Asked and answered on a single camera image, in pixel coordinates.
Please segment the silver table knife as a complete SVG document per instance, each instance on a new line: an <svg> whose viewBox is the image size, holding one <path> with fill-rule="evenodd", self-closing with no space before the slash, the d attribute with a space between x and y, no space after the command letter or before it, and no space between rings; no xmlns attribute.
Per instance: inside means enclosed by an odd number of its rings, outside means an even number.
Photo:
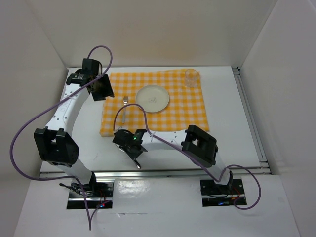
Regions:
<svg viewBox="0 0 316 237"><path fill-rule="evenodd" d="M123 147L123 146L119 146L118 147L121 151L123 151L123 152L125 152L127 155L128 155L128 151L129 151L129 148L128 147ZM131 159L133 162L134 162L134 164L136 165L136 167L138 168L138 169L141 169L141 165L140 165L140 163L137 161L137 159Z"/></svg>

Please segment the silver fork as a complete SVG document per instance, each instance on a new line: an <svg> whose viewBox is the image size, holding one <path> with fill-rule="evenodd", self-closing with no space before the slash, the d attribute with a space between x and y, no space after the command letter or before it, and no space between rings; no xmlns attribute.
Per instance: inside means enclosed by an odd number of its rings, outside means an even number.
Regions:
<svg viewBox="0 0 316 237"><path fill-rule="evenodd" d="M129 96L125 95L123 98L124 106L126 106L128 104L128 101L129 101ZM126 119L126 107L124 107L124 109L123 109L123 115L122 115L122 123L123 124L125 123L125 119Z"/></svg>

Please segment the cream round plate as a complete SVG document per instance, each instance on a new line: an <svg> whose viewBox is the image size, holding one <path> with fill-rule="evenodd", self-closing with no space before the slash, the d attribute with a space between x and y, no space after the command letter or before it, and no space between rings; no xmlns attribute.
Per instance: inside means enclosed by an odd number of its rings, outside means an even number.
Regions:
<svg viewBox="0 0 316 237"><path fill-rule="evenodd" d="M146 85L138 90L135 101L145 112L158 113L168 106L170 97L162 86Z"/></svg>

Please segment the clear plastic cup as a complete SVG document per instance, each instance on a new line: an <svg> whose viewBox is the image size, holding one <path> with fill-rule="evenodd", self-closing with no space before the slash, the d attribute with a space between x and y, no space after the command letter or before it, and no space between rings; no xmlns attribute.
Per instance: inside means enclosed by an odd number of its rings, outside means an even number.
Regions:
<svg viewBox="0 0 316 237"><path fill-rule="evenodd" d="M199 72L195 69L187 69L185 71L185 86L194 88L198 86Z"/></svg>

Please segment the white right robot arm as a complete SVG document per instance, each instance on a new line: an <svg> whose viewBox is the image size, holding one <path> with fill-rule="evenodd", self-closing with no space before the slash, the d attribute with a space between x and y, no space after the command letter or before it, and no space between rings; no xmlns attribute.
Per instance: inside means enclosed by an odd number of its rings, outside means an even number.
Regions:
<svg viewBox="0 0 316 237"><path fill-rule="evenodd" d="M137 158L144 152L176 150L201 167L213 179L216 190L222 194L233 187L233 174L218 155L217 140L196 125L171 132L137 129L134 133L119 129L113 143L141 169Z"/></svg>

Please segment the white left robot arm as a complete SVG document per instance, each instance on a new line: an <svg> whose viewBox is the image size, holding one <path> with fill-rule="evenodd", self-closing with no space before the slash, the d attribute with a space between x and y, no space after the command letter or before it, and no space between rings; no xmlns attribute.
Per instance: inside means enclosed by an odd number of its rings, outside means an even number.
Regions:
<svg viewBox="0 0 316 237"><path fill-rule="evenodd" d="M84 58L82 68L70 74L66 80L65 102L58 106L45 128L37 128L34 132L40 158L68 176L74 176L75 187L86 197L94 196L100 185L95 174L80 161L79 147L72 139L72 131L79 111L89 96L94 101L114 96L108 75L93 81L100 75L101 63Z"/></svg>

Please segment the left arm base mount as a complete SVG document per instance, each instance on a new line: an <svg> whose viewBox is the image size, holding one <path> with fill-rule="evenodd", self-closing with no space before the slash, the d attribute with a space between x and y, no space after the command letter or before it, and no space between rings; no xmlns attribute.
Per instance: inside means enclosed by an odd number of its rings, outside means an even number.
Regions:
<svg viewBox="0 0 316 237"><path fill-rule="evenodd" d="M67 209L77 210L85 209L83 192L79 184L72 182L70 185L60 183L59 186L69 190ZM89 209L112 209L113 207L113 192L114 182L97 183L95 189L90 189L84 185L87 207Z"/></svg>

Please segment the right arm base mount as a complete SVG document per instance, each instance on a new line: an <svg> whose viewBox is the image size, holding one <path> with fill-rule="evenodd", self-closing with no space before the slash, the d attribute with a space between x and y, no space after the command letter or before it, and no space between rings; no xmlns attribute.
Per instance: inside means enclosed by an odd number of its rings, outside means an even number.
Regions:
<svg viewBox="0 0 316 237"><path fill-rule="evenodd" d="M200 180L203 207L247 205L243 182L240 178L232 180L230 188L218 185L213 180Z"/></svg>

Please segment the aluminium front rail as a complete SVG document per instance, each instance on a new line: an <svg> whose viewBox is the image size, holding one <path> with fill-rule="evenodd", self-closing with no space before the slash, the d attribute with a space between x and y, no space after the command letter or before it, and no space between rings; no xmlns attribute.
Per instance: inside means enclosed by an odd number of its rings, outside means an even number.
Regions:
<svg viewBox="0 0 316 237"><path fill-rule="evenodd" d="M243 169L231 169L234 175L247 175L247 171ZM271 170L267 167L250 169L253 174L271 174ZM96 172L97 178L121 178L121 177L176 177L176 176L201 176L207 175L202 170L167 170L167 171L121 171L121 172ZM54 178L65 176L60 172L41 172L40 178Z"/></svg>

